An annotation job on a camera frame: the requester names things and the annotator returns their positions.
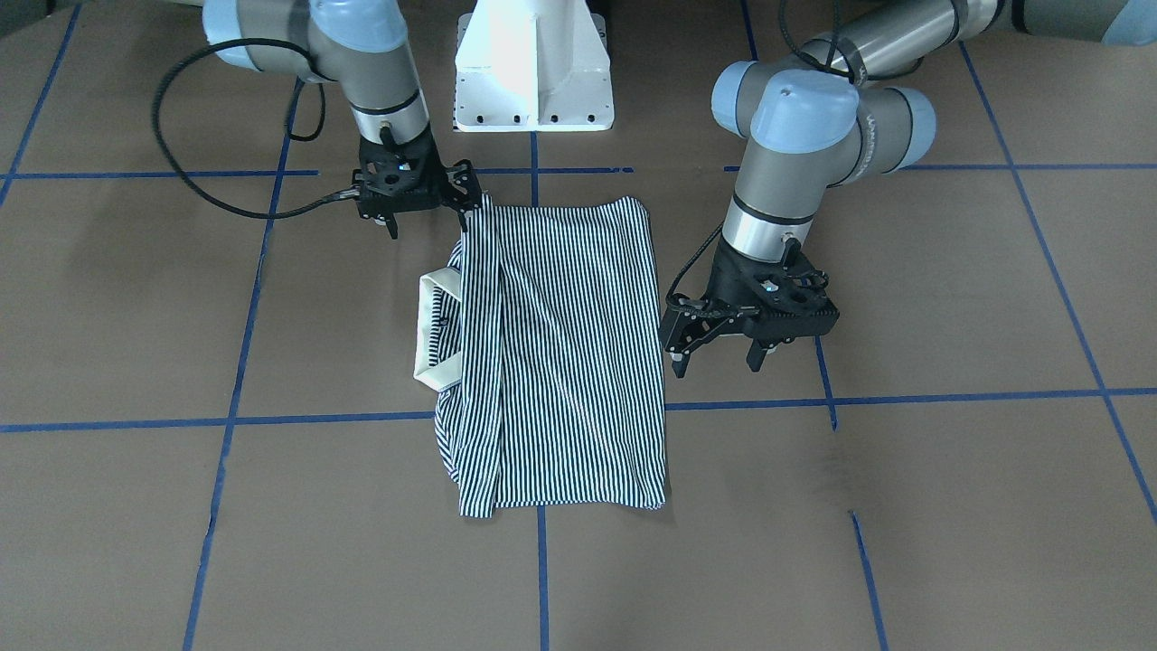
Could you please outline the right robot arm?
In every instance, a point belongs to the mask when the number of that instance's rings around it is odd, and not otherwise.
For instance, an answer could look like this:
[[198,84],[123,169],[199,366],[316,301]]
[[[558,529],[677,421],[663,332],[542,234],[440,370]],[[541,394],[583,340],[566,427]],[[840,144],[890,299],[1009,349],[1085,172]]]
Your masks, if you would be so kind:
[[202,31],[242,69],[342,88],[360,133],[361,217],[396,235],[398,213],[445,201],[445,167],[396,1],[206,1]]

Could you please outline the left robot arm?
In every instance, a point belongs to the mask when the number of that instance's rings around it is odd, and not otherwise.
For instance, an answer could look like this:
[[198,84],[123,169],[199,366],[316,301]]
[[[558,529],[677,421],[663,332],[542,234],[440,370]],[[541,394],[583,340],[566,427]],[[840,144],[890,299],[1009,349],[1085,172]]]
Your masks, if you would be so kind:
[[759,371],[781,343],[823,336],[838,320],[827,278],[803,244],[828,188],[896,173],[936,136],[930,99],[889,80],[977,34],[1145,46],[1152,1],[884,1],[793,42],[781,61],[737,61],[712,88],[712,116],[747,141],[700,299],[669,301],[665,349],[677,373],[718,336],[746,336]]

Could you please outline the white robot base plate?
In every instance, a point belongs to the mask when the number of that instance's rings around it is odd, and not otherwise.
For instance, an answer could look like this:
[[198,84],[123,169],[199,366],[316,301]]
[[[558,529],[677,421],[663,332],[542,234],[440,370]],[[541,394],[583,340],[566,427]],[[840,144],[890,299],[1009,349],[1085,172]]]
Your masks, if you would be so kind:
[[457,21],[462,132],[600,132],[616,124],[605,19],[587,1],[479,1]]

